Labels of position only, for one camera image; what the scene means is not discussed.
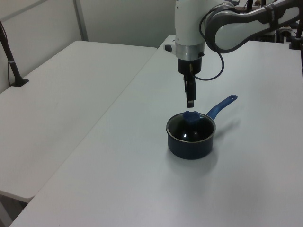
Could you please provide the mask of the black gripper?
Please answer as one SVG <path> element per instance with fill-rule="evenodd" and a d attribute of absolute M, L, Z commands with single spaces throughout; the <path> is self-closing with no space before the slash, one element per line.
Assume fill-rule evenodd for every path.
<path fill-rule="evenodd" d="M 186 61 L 178 59 L 178 72 L 183 75 L 184 90 L 187 99 L 187 108 L 194 107 L 194 101 L 196 100 L 196 83 L 195 81 L 186 81 L 187 75 L 193 75 L 195 77 L 202 68 L 202 58 L 194 61 Z"/>

